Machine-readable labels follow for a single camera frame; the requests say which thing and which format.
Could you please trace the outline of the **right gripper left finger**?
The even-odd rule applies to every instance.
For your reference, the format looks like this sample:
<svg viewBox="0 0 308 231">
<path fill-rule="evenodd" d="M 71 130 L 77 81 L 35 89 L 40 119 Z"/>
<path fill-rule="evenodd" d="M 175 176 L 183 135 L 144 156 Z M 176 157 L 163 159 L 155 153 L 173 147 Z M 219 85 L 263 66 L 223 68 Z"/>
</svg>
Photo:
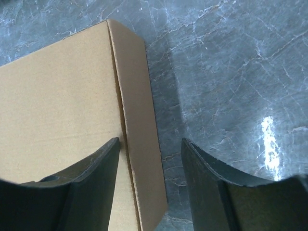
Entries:
<svg viewBox="0 0 308 231">
<path fill-rule="evenodd" d="M 42 180 L 0 182 L 3 231 L 106 231 L 113 203 L 120 141 Z"/>
</svg>

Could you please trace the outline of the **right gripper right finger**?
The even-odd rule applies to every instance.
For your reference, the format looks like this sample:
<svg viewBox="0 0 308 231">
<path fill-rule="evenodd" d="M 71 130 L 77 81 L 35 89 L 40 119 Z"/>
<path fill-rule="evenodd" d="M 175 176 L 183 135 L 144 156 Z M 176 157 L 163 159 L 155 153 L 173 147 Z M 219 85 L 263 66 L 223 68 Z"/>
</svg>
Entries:
<svg viewBox="0 0 308 231">
<path fill-rule="evenodd" d="M 271 181 L 242 172 L 182 139 L 181 158 L 196 231 L 305 231 L 308 177 Z"/>
</svg>

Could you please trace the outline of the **brown cardboard box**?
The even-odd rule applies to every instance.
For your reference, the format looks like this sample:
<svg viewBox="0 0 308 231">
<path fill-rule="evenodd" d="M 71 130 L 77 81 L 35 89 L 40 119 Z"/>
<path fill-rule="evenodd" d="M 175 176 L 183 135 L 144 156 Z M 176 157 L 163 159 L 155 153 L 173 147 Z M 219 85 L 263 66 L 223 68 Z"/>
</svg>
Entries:
<svg viewBox="0 0 308 231">
<path fill-rule="evenodd" d="M 108 229 L 153 231 L 167 197 L 143 39 L 109 19 L 0 68 L 3 180 L 40 180 L 113 137 Z"/>
</svg>

